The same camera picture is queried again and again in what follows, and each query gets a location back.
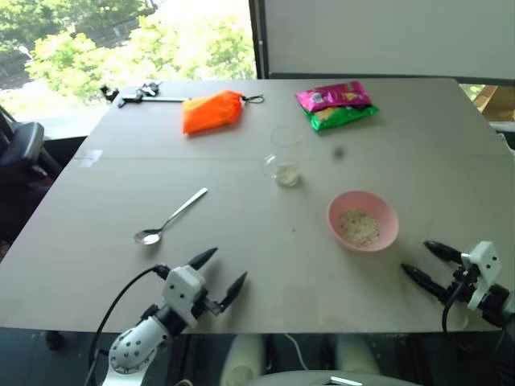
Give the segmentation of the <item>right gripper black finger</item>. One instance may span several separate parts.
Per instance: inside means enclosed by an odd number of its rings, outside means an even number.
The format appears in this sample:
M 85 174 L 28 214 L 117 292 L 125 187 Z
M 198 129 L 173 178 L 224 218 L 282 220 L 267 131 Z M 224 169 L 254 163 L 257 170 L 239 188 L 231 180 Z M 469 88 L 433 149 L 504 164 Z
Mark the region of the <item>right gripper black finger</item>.
M 435 240 L 426 240 L 423 244 L 431 253 L 442 261 L 451 261 L 456 264 L 462 263 L 462 253 L 451 246 Z
M 401 263 L 401 267 L 412 281 L 414 281 L 429 294 L 435 296 L 438 300 L 443 300 L 445 298 L 446 289 L 435 283 L 428 274 L 424 273 L 420 269 L 415 268 L 412 265 L 405 263 Z

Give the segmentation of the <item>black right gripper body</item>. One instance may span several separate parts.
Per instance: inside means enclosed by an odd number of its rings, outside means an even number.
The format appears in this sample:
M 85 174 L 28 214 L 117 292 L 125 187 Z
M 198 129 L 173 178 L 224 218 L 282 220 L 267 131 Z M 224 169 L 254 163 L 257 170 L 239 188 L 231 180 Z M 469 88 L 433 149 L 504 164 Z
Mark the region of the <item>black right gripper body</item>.
M 469 302 L 472 294 L 476 290 L 476 283 L 479 275 L 480 271 L 475 266 L 471 266 L 468 269 L 463 266 L 459 267 L 453 273 L 453 282 L 441 295 L 437 297 L 437 299 L 439 302 L 448 302 L 451 299 L 452 294 L 456 290 L 459 290 L 455 300 L 458 302 Z

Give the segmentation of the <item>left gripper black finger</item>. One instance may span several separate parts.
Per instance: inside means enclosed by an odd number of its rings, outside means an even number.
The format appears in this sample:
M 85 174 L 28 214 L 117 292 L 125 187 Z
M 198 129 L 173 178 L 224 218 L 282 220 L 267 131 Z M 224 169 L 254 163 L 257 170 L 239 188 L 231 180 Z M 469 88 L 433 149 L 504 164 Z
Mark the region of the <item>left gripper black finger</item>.
M 237 298 L 245 283 L 247 272 L 244 272 L 226 291 L 225 297 L 220 302 L 220 311 L 224 312 Z
M 199 270 L 210 260 L 210 258 L 216 253 L 217 250 L 217 247 L 210 248 L 193 257 L 187 264 L 194 270 Z

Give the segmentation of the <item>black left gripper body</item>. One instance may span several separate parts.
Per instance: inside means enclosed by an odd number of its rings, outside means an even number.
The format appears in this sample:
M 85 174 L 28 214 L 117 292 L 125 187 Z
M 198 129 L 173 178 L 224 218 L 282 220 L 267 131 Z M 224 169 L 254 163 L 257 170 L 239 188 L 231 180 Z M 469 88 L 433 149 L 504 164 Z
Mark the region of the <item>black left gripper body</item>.
M 222 313 L 222 305 L 218 301 L 211 300 L 208 297 L 200 298 L 192 307 L 192 315 L 201 316 L 206 312 L 217 316 Z

